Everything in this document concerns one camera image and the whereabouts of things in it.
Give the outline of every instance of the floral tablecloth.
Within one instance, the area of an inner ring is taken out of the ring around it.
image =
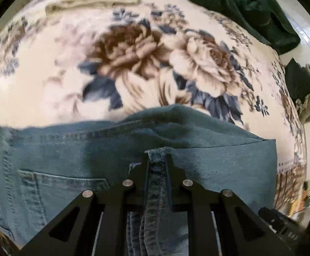
[[[277,144],[281,208],[306,171],[277,53],[187,0],[33,0],[0,33],[0,125],[122,120],[180,103]]]

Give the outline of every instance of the metal pin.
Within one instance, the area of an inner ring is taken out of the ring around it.
[[[89,189],[87,189],[86,191],[83,191],[83,196],[85,197],[85,198],[89,198],[89,197],[91,197],[93,195],[93,191],[91,191],[91,190],[89,190]]]
[[[193,181],[190,179],[183,180],[182,184],[186,187],[191,187],[193,185]]]
[[[122,184],[125,187],[130,187],[132,186],[133,182],[131,180],[124,180]]]
[[[222,191],[222,194],[226,197],[231,197],[233,195],[233,192],[230,189],[224,189]]]

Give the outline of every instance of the gray fabric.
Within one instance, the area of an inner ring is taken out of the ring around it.
[[[0,229],[24,245],[81,191],[105,190],[124,180],[145,151],[149,195],[144,215],[129,215],[129,255],[188,255],[187,217],[167,206],[167,153],[207,189],[230,188],[255,212],[273,205],[275,140],[172,105],[120,123],[0,127]]]

